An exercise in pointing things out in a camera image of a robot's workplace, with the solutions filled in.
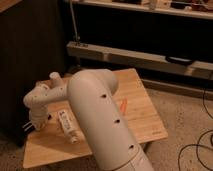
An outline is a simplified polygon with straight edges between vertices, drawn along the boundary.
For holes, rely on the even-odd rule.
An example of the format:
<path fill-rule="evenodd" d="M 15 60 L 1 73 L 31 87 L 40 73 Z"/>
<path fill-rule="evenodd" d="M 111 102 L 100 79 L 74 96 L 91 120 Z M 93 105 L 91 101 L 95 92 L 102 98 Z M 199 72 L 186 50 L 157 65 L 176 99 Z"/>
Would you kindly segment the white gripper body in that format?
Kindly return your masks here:
<path fill-rule="evenodd" d="M 45 127 L 49 113 L 46 107 L 32 108 L 29 110 L 29 119 L 37 131 Z"/>

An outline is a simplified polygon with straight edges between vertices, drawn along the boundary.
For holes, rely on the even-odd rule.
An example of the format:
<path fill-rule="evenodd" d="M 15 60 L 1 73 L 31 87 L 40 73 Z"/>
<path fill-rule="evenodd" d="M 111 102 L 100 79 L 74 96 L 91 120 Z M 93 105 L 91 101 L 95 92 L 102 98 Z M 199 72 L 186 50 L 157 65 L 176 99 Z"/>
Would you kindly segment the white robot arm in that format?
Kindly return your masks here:
<path fill-rule="evenodd" d="M 108 69 L 75 73 L 65 85 L 40 84 L 23 98 L 36 129 L 46 120 L 46 105 L 66 100 L 89 147 L 103 171 L 154 171 L 149 159 L 128 128 L 113 94 L 116 75 Z"/>

